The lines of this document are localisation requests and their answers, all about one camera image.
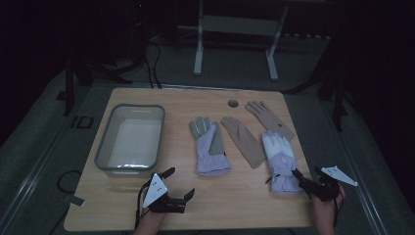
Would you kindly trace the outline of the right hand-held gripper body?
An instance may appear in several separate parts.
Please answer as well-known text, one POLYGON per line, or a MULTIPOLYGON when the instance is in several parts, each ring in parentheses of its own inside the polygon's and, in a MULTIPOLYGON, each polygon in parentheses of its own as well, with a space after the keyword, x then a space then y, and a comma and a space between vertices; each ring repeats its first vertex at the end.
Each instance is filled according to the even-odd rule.
POLYGON ((342 170, 335 166, 317 166, 314 169, 319 176, 318 181, 309 180, 311 195, 318 197, 322 202, 337 198, 340 192, 339 183, 343 182, 357 187, 358 182, 350 178, 342 170))

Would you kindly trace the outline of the purple and grey glove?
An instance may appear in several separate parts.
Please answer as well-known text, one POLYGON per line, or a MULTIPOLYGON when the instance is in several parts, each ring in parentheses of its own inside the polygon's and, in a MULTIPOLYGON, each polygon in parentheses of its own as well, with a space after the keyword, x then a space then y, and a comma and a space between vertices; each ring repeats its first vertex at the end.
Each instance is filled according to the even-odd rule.
POLYGON ((231 164, 225 154, 220 126, 209 117, 197 117, 189 123, 196 141, 197 174, 217 176, 231 170, 231 164))

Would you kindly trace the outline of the grey tape piece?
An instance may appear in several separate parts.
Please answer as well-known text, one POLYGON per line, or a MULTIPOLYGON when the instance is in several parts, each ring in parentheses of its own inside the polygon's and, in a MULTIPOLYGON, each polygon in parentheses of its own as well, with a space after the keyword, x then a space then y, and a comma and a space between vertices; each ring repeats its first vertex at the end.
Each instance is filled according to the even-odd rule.
POLYGON ((83 199, 78 198, 74 195, 65 195, 64 202, 77 206, 77 207, 83 207, 85 204, 85 201, 83 199))

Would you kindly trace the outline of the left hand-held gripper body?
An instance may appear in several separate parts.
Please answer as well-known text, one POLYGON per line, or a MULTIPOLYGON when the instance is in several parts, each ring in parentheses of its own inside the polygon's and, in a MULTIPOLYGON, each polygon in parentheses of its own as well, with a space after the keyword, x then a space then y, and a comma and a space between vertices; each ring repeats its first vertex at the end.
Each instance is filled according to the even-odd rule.
POLYGON ((152 176, 142 207, 156 213, 183 213, 186 207, 186 200, 170 198, 168 196, 168 188, 163 182, 164 179, 164 173, 155 173, 152 176))

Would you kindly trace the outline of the beige glove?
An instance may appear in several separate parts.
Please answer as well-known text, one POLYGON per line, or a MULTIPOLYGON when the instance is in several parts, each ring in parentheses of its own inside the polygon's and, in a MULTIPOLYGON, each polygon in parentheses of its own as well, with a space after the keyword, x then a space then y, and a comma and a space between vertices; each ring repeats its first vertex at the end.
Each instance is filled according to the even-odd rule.
POLYGON ((236 118, 224 117, 221 123, 251 168, 258 168, 265 160, 264 151, 259 141, 236 118))
POLYGON ((245 109, 252 113, 266 130, 276 131, 288 140, 295 137, 295 133, 289 126, 281 121, 264 102, 249 101, 245 105, 245 109))

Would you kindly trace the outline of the clear plastic bin grey rim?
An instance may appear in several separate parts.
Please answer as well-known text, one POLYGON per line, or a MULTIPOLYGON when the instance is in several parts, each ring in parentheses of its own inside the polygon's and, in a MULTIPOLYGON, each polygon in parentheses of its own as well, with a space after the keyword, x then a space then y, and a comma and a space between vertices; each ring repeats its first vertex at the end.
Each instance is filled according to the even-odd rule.
POLYGON ((95 166, 112 177, 149 177, 157 170, 165 111, 160 105, 116 105, 95 166))

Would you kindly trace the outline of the person's left hand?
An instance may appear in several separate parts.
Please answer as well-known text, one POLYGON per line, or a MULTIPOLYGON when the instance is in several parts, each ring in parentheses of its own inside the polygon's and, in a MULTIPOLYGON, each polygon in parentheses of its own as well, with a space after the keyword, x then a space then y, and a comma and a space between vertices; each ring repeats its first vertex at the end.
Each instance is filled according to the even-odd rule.
POLYGON ((140 217, 139 228, 141 230, 146 229, 146 230, 156 230, 156 231, 158 231, 164 217, 165 217, 164 213, 146 211, 140 217))

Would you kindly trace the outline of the white metal stand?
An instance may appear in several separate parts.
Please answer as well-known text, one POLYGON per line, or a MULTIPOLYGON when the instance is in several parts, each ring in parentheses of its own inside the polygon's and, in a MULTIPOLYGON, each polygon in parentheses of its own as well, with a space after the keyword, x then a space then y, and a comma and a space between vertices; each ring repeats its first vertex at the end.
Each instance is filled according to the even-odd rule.
POLYGON ((278 20, 263 20, 237 18, 228 16, 206 15, 204 4, 206 0, 198 0, 197 48, 194 61, 193 75, 201 75, 204 58, 204 32, 222 32, 246 35, 271 36, 272 43, 264 51, 270 79, 276 81, 279 75, 274 60, 278 41, 282 35, 289 7, 285 6, 278 20))

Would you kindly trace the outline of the purple and white glove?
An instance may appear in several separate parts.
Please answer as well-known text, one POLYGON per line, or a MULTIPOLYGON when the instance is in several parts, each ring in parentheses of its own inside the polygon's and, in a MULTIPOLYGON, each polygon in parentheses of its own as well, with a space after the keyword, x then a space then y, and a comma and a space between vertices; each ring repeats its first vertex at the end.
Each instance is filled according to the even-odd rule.
POLYGON ((271 173, 270 191, 274 194, 296 194, 301 191, 294 176, 297 161, 290 141, 276 131, 262 133, 262 143, 271 173))

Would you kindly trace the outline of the person's right hand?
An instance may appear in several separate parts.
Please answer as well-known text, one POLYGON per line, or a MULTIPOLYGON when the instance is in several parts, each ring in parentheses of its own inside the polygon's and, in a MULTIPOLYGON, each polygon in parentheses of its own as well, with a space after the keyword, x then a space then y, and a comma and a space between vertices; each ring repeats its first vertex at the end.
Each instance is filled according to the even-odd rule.
POLYGON ((340 192, 335 200, 322 202, 314 195, 311 197, 314 220, 319 217, 332 217, 334 219, 343 208, 346 193, 343 186, 340 186, 340 192))

